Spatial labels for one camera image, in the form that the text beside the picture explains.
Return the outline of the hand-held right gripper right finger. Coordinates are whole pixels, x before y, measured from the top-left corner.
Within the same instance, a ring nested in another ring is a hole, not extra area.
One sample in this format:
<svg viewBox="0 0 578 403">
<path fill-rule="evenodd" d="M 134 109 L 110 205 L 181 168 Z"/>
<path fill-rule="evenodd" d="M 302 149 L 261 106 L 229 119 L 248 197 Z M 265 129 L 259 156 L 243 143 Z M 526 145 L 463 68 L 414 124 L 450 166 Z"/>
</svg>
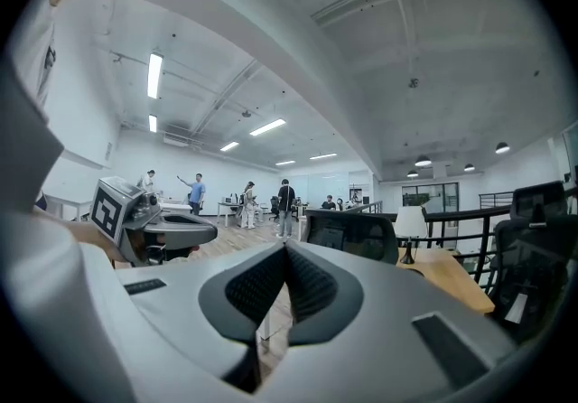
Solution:
<svg viewBox="0 0 578 403">
<path fill-rule="evenodd" d="M 358 282 L 357 314 L 327 342 L 289 345 L 266 403 L 434 403 L 479 398 L 515 344 L 424 276 L 308 243 L 290 248 Z"/>
</svg>

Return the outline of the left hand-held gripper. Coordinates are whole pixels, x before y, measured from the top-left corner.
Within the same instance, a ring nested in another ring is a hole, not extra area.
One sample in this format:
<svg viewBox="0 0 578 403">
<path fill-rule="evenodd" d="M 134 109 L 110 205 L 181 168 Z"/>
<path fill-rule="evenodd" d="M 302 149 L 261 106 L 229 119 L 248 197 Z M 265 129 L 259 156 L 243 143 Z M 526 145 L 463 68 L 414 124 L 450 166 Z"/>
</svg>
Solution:
<svg viewBox="0 0 578 403">
<path fill-rule="evenodd" d="M 112 259 L 134 267 L 161 265 L 166 251 L 189 252 L 218 236 L 217 227 L 200 216 L 161 214 L 155 194 L 117 176 L 98 180 L 89 220 L 110 243 Z"/>
</svg>

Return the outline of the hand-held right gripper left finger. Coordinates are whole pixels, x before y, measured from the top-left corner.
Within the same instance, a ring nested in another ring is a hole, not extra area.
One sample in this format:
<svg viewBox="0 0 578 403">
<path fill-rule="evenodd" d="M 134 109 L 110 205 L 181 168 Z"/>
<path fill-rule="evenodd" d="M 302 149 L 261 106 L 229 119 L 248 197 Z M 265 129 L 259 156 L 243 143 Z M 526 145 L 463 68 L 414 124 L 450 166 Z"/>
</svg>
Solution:
<svg viewBox="0 0 578 403">
<path fill-rule="evenodd" d="M 285 403 L 260 375 L 256 331 L 223 337 L 198 300 L 248 251 L 114 269 L 60 224 L 0 216 L 0 283 L 26 339 L 86 403 Z"/>
</svg>

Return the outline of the person's left forearm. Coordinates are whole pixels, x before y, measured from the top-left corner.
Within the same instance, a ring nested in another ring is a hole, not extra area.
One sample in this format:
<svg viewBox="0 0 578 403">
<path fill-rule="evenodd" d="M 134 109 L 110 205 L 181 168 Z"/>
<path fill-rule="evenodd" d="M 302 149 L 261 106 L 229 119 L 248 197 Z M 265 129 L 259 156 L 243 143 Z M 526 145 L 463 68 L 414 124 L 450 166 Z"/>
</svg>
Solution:
<svg viewBox="0 0 578 403">
<path fill-rule="evenodd" d="M 91 244 L 101 248 L 110 260 L 116 262 L 126 261 L 119 252 L 117 246 L 103 235 L 94 224 L 82 221 L 63 220 L 40 209 L 36 205 L 33 206 L 33 214 L 38 218 L 59 223 L 61 226 L 65 227 L 78 242 Z"/>
</svg>

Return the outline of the wooden desk white legs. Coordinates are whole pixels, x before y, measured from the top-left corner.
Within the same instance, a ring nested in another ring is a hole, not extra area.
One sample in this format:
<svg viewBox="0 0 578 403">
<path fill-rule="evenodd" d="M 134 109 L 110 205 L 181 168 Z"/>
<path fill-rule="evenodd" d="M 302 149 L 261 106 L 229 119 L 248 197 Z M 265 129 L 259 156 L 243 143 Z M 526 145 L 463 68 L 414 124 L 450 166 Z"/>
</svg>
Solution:
<svg viewBox="0 0 578 403">
<path fill-rule="evenodd" d="M 415 263 L 405 265 L 400 261 L 397 266 L 420 272 L 430 283 L 444 292 L 462 301 L 480 314 L 490 314 L 495 305 L 462 267 L 453 253 L 443 249 L 420 249 L 414 254 Z M 289 327 L 292 320 L 290 300 L 286 286 L 280 290 L 277 298 L 266 314 L 265 320 L 257 331 L 257 342 L 269 342 L 269 339 Z"/>
</svg>

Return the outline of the white shade table lamp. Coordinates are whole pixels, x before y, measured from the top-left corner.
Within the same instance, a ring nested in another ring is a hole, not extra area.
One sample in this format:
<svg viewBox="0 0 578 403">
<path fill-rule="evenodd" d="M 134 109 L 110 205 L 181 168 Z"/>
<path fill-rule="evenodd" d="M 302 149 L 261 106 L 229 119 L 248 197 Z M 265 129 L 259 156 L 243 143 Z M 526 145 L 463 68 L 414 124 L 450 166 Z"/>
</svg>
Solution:
<svg viewBox="0 0 578 403">
<path fill-rule="evenodd" d="M 400 262 L 404 265 L 413 265 L 419 241 L 427 236 L 423 207 L 400 207 L 396 216 L 394 230 L 396 237 L 406 244 L 406 252 L 400 258 Z"/>
</svg>

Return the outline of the black metal railing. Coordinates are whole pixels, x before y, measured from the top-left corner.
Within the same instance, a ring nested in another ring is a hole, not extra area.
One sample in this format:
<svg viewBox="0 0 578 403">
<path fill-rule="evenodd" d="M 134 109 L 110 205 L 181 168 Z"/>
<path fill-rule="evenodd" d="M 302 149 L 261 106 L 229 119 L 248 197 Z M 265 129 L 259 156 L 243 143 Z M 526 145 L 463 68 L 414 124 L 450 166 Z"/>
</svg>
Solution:
<svg viewBox="0 0 578 403">
<path fill-rule="evenodd" d="M 567 198 L 569 196 L 575 197 L 577 195 L 575 190 L 566 191 Z M 478 283 L 482 276 L 487 273 L 489 275 L 488 281 L 482 287 L 485 289 L 485 293 L 489 296 L 489 290 L 494 286 L 494 282 L 490 279 L 490 262 L 496 254 L 496 246 L 494 241 L 494 230 L 495 226 L 503 221 L 509 219 L 509 207 L 494 207 L 488 209 L 482 209 L 477 211 L 456 211 L 447 213 L 424 213 L 425 221 L 427 225 L 427 236 L 419 241 L 418 248 L 431 248 L 434 243 L 438 245 L 443 245 L 447 241 L 457 240 L 468 240 L 476 239 L 480 243 L 480 248 L 478 251 L 473 253 L 460 253 L 455 256 L 459 262 L 468 258 L 475 258 L 477 264 L 472 269 L 467 269 L 467 273 L 474 276 L 474 281 Z M 461 222 L 463 220 L 481 220 L 482 229 L 476 233 L 466 234 L 464 236 L 449 236 L 445 232 L 445 227 L 441 227 L 441 233 L 438 235 L 433 234 L 434 224 L 440 222 L 445 224 L 447 222 L 457 221 Z M 405 246 L 405 242 L 401 242 L 397 239 L 397 243 L 400 246 Z"/>
</svg>

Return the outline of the person's white shirt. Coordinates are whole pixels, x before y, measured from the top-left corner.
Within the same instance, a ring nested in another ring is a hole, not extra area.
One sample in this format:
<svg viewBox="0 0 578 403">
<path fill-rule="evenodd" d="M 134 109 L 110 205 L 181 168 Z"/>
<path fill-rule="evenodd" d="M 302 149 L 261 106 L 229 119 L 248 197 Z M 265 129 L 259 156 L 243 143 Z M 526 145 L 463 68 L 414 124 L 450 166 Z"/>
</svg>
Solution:
<svg viewBox="0 0 578 403">
<path fill-rule="evenodd" d="M 82 62 L 88 56 L 73 43 L 64 46 L 64 31 L 57 30 L 57 5 L 52 0 L 30 0 L 24 7 L 3 49 L 3 59 L 15 72 L 41 119 L 49 122 L 46 103 L 54 75 L 72 73 L 73 58 Z"/>
</svg>

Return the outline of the black framed glass wall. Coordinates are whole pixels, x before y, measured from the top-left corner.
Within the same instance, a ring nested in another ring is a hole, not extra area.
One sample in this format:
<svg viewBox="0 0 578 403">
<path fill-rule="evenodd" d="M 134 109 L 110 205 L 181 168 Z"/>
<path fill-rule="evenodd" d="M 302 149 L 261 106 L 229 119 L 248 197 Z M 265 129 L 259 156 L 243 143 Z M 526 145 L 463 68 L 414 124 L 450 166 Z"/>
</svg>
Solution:
<svg viewBox="0 0 578 403">
<path fill-rule="evenodd" d="M 421 206 L 427 213 L 456 212 L 460 209 L 458 183 L 402 187 L 404 206 Z"/>
</svg>

